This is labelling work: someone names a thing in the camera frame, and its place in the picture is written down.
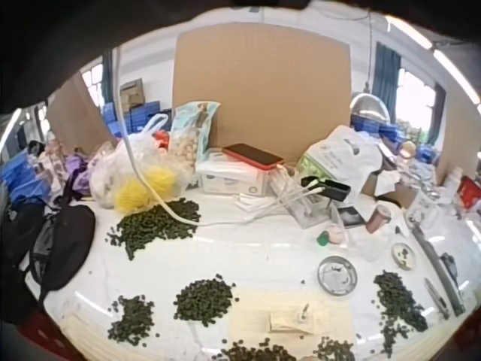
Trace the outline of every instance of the black bag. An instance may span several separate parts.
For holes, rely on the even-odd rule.
[[[41,285],[43,307],[50,291],[60,290],[75,276],[89,255],[95,233],[95,214],[85,205],[70,206],[80,195],[72,190],[75,171],[64,188],[60,211],[47,220],[30,252],[32,277]]]
[[[4,214],[2,237],[2,321],[20,325],[37,308],[37,302],[25,284],[28,271],[19,264],[35,243],[45,222],[44,203],[22,199],[10,205]]]

